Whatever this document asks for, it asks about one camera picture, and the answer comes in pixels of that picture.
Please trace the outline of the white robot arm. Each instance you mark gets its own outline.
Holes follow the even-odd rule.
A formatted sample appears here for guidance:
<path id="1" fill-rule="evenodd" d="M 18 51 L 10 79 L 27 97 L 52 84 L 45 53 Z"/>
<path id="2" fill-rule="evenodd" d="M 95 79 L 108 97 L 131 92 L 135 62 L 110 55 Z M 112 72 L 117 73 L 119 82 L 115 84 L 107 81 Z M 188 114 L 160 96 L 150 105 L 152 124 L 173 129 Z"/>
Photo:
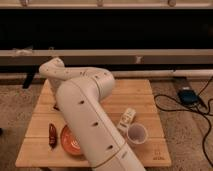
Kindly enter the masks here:
<path id="1" fill-rule="evenodd" d="M 54 58 L 39 67 L 56 104 L 93 171 L 146 171 L 100 101 L 114 86 L 112 73 L 96 67 L 67 67 Z"/>

